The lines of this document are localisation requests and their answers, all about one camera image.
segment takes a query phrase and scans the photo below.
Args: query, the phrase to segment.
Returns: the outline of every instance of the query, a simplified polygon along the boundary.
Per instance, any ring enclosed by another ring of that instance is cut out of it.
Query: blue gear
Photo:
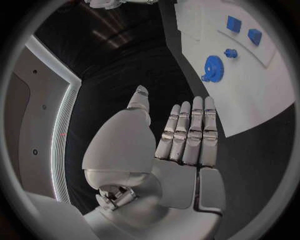
[[[224,65],[218,56],[209,56],[206,59],[204,66],[205,75],[202,76],[202,81],[219,82],[224,75]]]

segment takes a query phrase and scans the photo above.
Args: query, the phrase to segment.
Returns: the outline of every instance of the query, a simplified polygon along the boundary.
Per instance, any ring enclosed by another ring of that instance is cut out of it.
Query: blue object
[[[226,49],[224,54],[227,58],[236,58],[238,56],[238,52],[235,49]]]
[[[242,21],[233,16],[228,16],[227,28],[235,33],[239,33],[241,30]]]
[[[258,46],[262,39],[262,32],[257,29],[249,29],[248,37],[256,46]]]
[[[219,82],[224,75],[224,65],[218,56],[209,56],[204,66],[205,75],[202,76],[204,82]]]

